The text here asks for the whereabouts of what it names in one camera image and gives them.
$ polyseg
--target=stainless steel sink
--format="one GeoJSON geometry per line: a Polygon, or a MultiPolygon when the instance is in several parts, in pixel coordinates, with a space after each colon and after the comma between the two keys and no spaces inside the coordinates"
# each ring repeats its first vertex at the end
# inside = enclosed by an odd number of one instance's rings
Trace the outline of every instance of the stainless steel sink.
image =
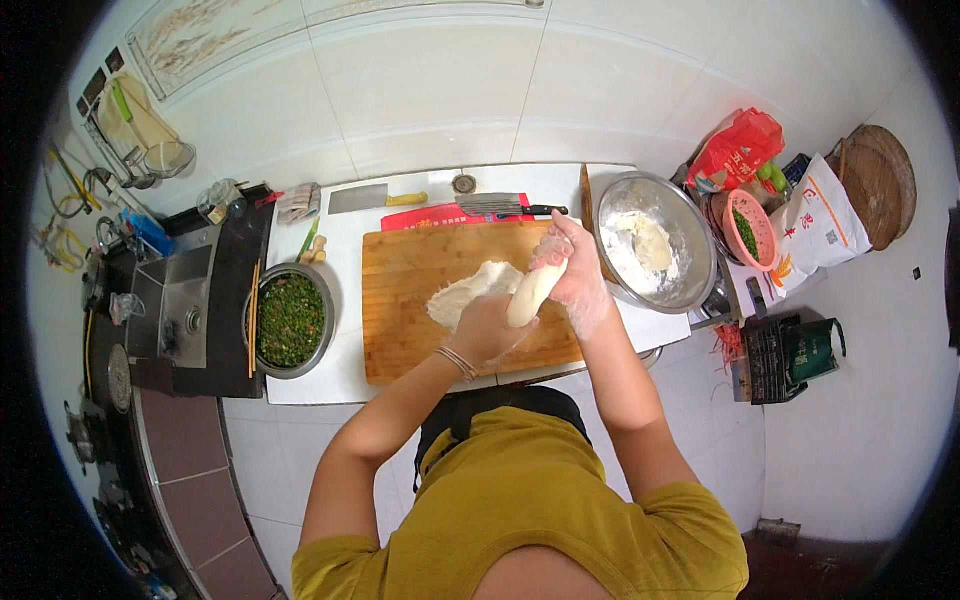
{"type": "Polygon", "coordinates": [[[219,227],[198,229],[176,238],[169,258],[137,265],[133,292],[146,315],[127,322],[131,358],[162,357],[182,369],[206,368],[210,279],[219,240],[219,227]]]}

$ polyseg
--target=dough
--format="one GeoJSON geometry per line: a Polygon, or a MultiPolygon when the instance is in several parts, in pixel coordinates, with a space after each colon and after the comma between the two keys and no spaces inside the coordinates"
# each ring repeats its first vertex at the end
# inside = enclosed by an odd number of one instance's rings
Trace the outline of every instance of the dough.
{"type": "Polygon", "coordinates": [[[510,327],[523,327],[537,316],[540,305],[546,300],[566,272],[566,259],[559,267],[546,265],[531,271],[520,282],[514,292],[514,299],[507,307],[507,324],[510,327]]]}
{"type": "Polygon", "coordinates": [[[480,265],[474,276],[451,283],[437,292],[426,304],[426,312],[431,319],[453,331],[460,322],[460,313],[474,298],[512,294],[522,280],[523,273],[509,262],[488,260],[480,265]]]}
{"type": "Polygon", "coordinates": [[[616,228],[634,235],[634,253],[640,266],[649,271],[666,271],[673,262],[670,234],[643,215],[624,215],[616,228]]]}

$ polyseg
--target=hand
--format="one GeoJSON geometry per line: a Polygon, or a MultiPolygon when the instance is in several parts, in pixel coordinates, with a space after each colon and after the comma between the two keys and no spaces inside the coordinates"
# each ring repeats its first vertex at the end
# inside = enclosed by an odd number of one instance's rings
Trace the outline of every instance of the hand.
{"type": "Polygon", "coordinates": [[[447,347],[479,369],[519,344],[537,328],[540,318],[534,318],[523,327],[507,325],[507,306],[512,298],[512,295],[474,298],[461,313],[457,332],[447,347]]]}
{"type": "Polygon", "coordinates": [[[550,299],[566,308],[573,332],[586,340],[607,316],[611,303],[600,272],[600,255],[593,236],[573,219],[554,210],[553,223],[540,245],[534,248],[530,270],[568,260],[566,273],[550,292],[550,299]]]}

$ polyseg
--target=cleaver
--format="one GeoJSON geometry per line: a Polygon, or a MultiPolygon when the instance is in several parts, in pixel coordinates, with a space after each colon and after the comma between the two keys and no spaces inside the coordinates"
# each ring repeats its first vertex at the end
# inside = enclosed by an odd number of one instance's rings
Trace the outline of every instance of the cleaver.
{"type": "Polygon", "coordinates": [[[485,215],[549,217],[554,208],[559,210],[562,215],[569,212],[566,206],[547,206],[545,204],[523,206],[520,204],[520,195],[513,193],[470,194],[469,196],[457,196],[456,201],[460,209],[471,217],[485,215]]]}
{"type": "Polygon", "coordinates": [[[426,192],[404,194],[403,196],[388,196],[386,183],[363,185],[361,187],[342,189],[330,194],[330,207],[326,214],[338,215],[342,212],[383,208],[384,206],[423,204],[426,202],[426,199],[426,192]]]}

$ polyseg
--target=wooden cutting board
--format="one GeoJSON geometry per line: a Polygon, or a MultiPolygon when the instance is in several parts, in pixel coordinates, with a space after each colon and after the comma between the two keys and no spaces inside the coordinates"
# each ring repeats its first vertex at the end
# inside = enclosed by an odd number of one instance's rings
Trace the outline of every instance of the wooden cutting board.
{"type": "MultiPolygon", "coordinates": [[[[363,238],[363,343],[367,381],[390,383],[446,342],[450,332],[426,313],[433,295],[473,276],[485,261],[521,273],[551,221],[460,225],[368,233],[363,238]]],[[[583,360],[564,308],[548,300],[540,326],[479,372],[523,371],[583,360]]]]}

